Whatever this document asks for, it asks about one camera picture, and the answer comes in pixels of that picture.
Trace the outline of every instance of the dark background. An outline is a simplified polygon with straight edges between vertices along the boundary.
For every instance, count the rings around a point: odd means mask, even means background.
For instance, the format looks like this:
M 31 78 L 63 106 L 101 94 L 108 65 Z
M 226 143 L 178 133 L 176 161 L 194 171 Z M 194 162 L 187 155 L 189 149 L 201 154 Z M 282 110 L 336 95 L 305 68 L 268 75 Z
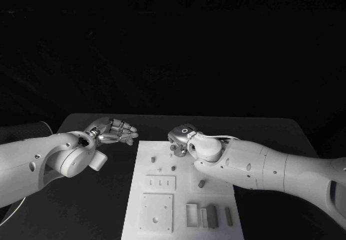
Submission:
M 344 157 L 343 1 L 3 7 L 0 126 L 70 113 L 288 118 Z

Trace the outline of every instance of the hole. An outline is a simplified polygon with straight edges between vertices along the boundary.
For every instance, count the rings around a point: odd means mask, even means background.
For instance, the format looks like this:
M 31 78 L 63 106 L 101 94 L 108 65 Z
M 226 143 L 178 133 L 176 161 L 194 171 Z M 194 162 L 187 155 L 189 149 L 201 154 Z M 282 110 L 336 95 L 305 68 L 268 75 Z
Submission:
M 34 171 L 34 168 L 36 168 L 34 162 L 30 162 L 30 163 L 28 163 L 28 168 L 30 168 L 30 171 L 33 172 L 33 171 Z

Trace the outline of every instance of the robotic hand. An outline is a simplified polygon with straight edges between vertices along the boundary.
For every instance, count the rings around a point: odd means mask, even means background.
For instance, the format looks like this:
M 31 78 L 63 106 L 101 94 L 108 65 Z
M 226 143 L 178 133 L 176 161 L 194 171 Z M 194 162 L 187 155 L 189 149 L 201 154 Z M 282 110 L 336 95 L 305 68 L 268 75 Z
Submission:
M 132 145 L 137 129 L 103 117 L 83 131 L 57 133 L 0 145 L 0 208 L 36 193 L 57 178 L 72 178 L 86 166 L 99 171 L 102 144 Z
M 251 190 L 274 190 L 311 202 L 346 229 L 346 157 L 320 159 L 278 152 L 232 136 L 206 136 L 183 124 L 167 134 L 174 155 L 187 152 L 206 175 Z

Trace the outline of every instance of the dark table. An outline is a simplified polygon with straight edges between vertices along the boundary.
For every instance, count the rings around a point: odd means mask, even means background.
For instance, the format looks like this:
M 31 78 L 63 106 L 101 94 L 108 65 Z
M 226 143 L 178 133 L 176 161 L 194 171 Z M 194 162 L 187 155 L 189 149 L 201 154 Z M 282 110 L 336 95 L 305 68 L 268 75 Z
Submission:
M 102 117 L 122 120 L 138 129 L 132 146 L 103 144 L 98 150 L 108 160 L 99 172 L 86 167 L 79 175 L 56 179 L 27 196 L 0 227 L 0 240 L 119 240 L 138 140 L 167 141 L 168 131 L 180 124 L 193 124 L 206 135 L 230 135 L 284 153 L 318 157 L 298 124 L 282 118 L 75 113 L 57 133 L 82 131 Z M 246 240 L 346 239 L 343 228 L 305 200 L 276 191 L 233 189 Z M 7 216 L 18 204 L 11 205 Z

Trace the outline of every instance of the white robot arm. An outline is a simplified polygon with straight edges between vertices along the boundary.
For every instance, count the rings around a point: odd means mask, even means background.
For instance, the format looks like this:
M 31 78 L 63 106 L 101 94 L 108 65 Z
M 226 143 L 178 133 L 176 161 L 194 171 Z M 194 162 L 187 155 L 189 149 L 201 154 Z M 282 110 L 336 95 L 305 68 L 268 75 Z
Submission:
M 36 193 L 57 178 L 72 178 L 86 166 L 99 171 L 106 156 L 96 150 L 116 142 L 132 145 L 137 129 L 103 117 L 85 131 L 57 133 L 0 145 L 0 208 Z
M 206 136 L 190 124 L 176 127 L 167 138 L 177 144 L 174 155 L 189 152 L 201 173 L 245 189 L 305 199 L 346 229 L 346 157 L 291 155 L 232 136 Z

